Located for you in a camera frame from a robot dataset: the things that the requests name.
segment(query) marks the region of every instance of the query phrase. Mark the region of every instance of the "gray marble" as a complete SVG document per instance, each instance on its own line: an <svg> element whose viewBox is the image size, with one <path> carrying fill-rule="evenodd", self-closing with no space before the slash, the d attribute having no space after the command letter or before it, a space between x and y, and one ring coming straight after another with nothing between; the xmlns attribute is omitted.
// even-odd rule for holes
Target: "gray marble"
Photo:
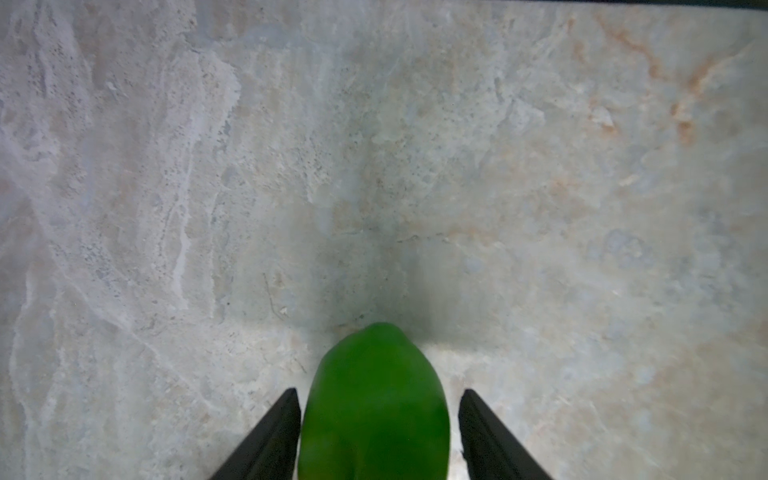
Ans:
<svg viewBox="0 0 768 480"><path fill-rule="evenodd" d="M1 477L206 478L386 319L558 480L765 478L765 12L0 14Z"/></svg>

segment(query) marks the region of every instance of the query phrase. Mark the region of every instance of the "marble surface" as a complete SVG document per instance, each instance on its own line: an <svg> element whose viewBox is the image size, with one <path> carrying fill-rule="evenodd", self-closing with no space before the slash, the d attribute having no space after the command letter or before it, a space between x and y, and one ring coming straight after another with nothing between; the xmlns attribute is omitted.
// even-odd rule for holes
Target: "marble surface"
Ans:
<svg viewBox="0 0 768 480"><path fill-rule="evenodd" d="M9 0L0 38L0 477L206 478L386 319L558 480L765 478L765 12Z"/></svg>

